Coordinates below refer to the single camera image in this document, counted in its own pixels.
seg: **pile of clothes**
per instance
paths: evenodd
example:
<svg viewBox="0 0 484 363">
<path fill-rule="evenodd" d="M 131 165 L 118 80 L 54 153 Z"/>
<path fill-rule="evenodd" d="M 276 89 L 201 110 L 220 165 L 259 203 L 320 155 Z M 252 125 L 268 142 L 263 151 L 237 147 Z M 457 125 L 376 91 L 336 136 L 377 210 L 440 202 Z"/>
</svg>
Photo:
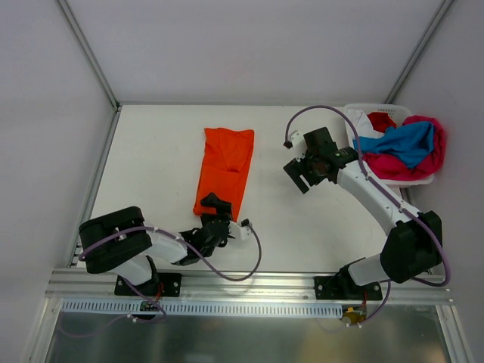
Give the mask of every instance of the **pile of clothes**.
<svg viewBox="0 0 484 363">
<path fill-rule="evenodd" d="M 360 136 L 363 159 L 379 178 L 419 180 L 442 167 L 446 137 L 437 119 L 410 116 L 397 127 L 384 112 L 348 110 L 347 116 Z"/>
</svg>

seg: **black mounting bracket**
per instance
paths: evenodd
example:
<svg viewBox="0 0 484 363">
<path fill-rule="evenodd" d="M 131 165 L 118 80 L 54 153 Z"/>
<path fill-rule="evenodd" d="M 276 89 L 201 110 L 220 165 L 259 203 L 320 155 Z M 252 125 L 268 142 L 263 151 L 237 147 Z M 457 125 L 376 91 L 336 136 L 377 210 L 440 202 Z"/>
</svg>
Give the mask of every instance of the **black mounting bracket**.
<svg viewBox="0 0 484 363">
<path fill-rule="evenodd" d="M 161 284 L 161 286 L 163 286 L 163 289 L 161 290 L 162 298 L 180 297 L 180 290 L 182 288 L 182 274 L 157 271 L 157 280 L 158 283 L 151 279 L 144 284 L 138 285 L 136 289 L 138 289 L 143 295 L 151 297 L 157 295 L 159 286 Z M 124 283 L 123 278 L 118 276 L 116 279 L 116 286 L 114 287 L 114 295 L 135 296 L 136 294 Z"/>
<path fill-rule="evenodd" d="M 315 295 L 317 300 L 364 300 L 366 292 L 367 301 L 380 301 L 383 298 L 381 286 L 377 282 L 358 286 L 342 286 L 337 283 L 334 276 L 316 276 Z"/>
</svg>

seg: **folded orange cloth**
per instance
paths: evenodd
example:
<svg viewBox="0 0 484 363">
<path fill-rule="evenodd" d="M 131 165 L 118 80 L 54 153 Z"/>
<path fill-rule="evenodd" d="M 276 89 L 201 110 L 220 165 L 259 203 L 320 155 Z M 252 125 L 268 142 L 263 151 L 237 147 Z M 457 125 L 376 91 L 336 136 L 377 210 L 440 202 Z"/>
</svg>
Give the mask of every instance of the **folded orange cloth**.
<svg viewBox="0 0 484 363">
<path fill-rule="evenodd" d="M 194 213 L 215 214 L 215 208 L 200 205 L 200 200 L 213 192 L 219 199 L 232 203 L 232 218 L 237 221 L 252 160 L 254 131 L 205 129 L 205 136 Z"/>
</svg>

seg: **white strip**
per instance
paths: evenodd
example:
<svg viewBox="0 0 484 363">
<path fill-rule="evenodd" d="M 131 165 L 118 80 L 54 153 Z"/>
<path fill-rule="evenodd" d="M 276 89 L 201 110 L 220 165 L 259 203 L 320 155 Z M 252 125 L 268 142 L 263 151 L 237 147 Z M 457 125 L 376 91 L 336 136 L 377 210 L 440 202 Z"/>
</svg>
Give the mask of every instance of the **white strip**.
<svg viewBox="0 0 484 363">
<path fill-rule="evenodd" d="M 90 312 L 97 314 L 154 314 L 142 311 L 146 302 L 134 299 L 64 299 L 63 312 Z M 340 304 L 322 303 L 260 303 L 260 302 L 196 302 L 162 301 L 168 315 L 195 316 L 252 316 L 280 318 L 341 318 Z"/>
</svg>

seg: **mounting plate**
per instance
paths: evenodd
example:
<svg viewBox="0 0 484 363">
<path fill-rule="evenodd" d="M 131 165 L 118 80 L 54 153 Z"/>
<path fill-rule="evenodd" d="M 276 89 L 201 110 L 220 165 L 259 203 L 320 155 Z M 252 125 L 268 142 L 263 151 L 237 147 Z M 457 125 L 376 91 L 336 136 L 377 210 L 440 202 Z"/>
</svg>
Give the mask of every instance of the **mounting plate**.
<svg viewBox="0 0 484 363">
<path fill-rule="evenodd" d="M 365 292 L 367 301 L 380 301 L 383 298 L 381 286 L 377 282 L 364 286 L 355 285 L 351 290 L 351 296 L 348 296 L 343 290 L 324 289 L 324 286 L 333 279 L 333 276 L 316 276 L 314 278 L 317 300 L 364 300 Z"/>
<path fill-rule="evenodd" d="M 157 272 L 160 283 L 163 284 L 161 297 L 179 297 L 180 289 L 182 288 L 182 274 Z M 156 296 L 158 293 L 158 285 L 148 285 L 138 287 L 139 291 L 146 296 Z M 116 296 L 135 296 L 136 294 L 131 290 L 118 276 L 116 279 L 116 286 L 114 287 L 114 295 Z"/>
</svg>

